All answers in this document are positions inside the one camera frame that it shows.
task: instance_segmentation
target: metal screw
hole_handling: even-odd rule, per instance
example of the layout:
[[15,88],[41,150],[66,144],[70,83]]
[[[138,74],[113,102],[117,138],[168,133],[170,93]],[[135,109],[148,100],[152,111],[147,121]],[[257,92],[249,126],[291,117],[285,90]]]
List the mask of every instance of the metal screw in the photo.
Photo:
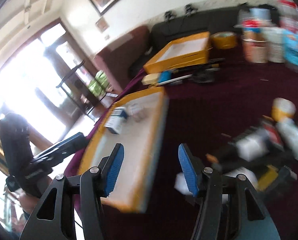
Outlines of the metal screw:
[[58,174],[56,176],[56,180],[62,180],[64,178],[64,175],[61,173],[61,174]]
[[213,169],[210,168],[210,167],[205,167],[203,170],[204,170],[205,173],[212,173],[213,172]]
[[99,171],[99,168],[98,167],[92,167],[91,169],[90,169],[90,172],[91,173],[97,173]]
[[239,179],[239,180],[246,180],[247,177],[246,177],[245,175],[243,175],[243,174],[239,174],[239,175],[238,175],[238,179]]

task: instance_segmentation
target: black cable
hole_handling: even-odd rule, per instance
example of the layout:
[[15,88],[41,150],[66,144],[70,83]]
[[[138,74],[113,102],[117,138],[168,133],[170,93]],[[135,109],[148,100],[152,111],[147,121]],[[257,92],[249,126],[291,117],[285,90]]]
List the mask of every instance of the black cable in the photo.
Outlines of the black cable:
[[83,229],[82,225],[80,225],[76,220],[75,220],[75,222],[78,226],[80,226]]

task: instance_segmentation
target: yellow tape roll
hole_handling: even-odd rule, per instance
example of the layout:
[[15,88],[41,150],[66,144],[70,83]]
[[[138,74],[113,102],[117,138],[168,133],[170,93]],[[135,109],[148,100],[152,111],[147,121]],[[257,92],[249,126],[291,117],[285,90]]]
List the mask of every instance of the yellow tape roll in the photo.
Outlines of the yellow tape roll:
[[211,35],[213,45],[217,49],[231,49],[236,47],[236,34],[233,32],[220,32]]

